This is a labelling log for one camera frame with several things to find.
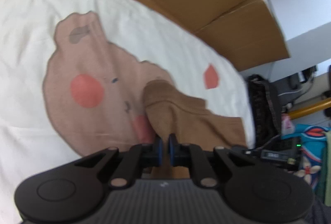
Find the gold round table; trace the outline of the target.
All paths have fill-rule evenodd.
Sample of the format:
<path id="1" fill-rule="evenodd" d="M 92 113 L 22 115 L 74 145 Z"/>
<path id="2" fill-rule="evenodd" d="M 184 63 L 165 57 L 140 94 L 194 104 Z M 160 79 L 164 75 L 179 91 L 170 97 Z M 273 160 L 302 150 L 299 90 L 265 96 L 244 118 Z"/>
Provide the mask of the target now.
<path id="1" fill-rule="evenodd" d="M 309 106 L 306 106 L 306 107 L 303 107 L 303 108 L 300 108 L 297 110 L 293 110 L 288 113 L 288 116 L 294 120 L 294 119 L 302 118 L 302 117 L 308 116 L 310 114 L 319 112 L 321 110 L 328 109 L 330 107 L 331 107 L 331 98 L 327 98 L 327 99 L 319 101 L 315 104 L 312 104 L 312 105 L 309 105 Z"/>

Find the brown printed t-shirt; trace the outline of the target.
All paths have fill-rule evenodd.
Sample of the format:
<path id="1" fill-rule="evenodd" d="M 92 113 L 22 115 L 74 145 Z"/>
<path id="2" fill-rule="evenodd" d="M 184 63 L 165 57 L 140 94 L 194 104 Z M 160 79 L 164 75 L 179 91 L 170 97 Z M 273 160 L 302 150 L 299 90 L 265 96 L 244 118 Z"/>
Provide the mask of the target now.
<path id="1" fill-rule="evenodd" d="M 212 151 L 216 146 L 247 146 L 241 118 L 216 115 L 206 108 L 205 100 L 187 96 L 165 80 L 147 83 L 143 104 L 152 129 L 163 141 L 163 165 L 153 171 L 156 178 L 188 177 L 184 167 L 170 166 L 171 134 L 176 135 L 179 143 L 197 144 L 204 151 Z"/>

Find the black bag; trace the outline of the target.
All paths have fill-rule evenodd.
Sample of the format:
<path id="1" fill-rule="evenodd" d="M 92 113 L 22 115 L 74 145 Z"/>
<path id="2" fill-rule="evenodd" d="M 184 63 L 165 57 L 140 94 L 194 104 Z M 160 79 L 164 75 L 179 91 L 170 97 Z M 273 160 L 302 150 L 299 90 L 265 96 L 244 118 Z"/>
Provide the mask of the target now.
<path id="1" fill-rule="evenodd" d="M 287 76 L 273 82 L 278 91 L 281 106 L 294 104 L 301 96 L 308 93 L 315 80 L 317 66 L 312 66 L 303 71 Z"/>

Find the folded black garment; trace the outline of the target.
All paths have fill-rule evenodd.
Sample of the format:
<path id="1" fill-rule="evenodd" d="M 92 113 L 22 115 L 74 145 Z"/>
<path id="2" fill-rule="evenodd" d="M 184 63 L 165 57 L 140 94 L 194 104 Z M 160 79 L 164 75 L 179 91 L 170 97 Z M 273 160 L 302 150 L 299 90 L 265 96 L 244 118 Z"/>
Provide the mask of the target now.
<path id="1" fill-rule="evenodd" d="M 262 147 L 282 132 L 282 107 L 277 88 L 260 75 L 247 79 L 248 96 L 255 125 L 255 146 Z"/>

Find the cream bear print bedsheet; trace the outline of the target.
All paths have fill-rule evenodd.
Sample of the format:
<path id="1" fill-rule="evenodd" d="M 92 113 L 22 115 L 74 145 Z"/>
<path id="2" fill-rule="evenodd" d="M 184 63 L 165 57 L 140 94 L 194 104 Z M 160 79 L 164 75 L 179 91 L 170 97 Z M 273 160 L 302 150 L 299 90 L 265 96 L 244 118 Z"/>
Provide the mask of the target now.
<path id="1" fill-rule="evenodd" d="M 156 12 L 134 0 L 1 0 L 1 223 L 19 223 L 25 178 L 153 138 L 141 92 L 154 79 L 239 118 L 254 146 L 240 74 Z"/>

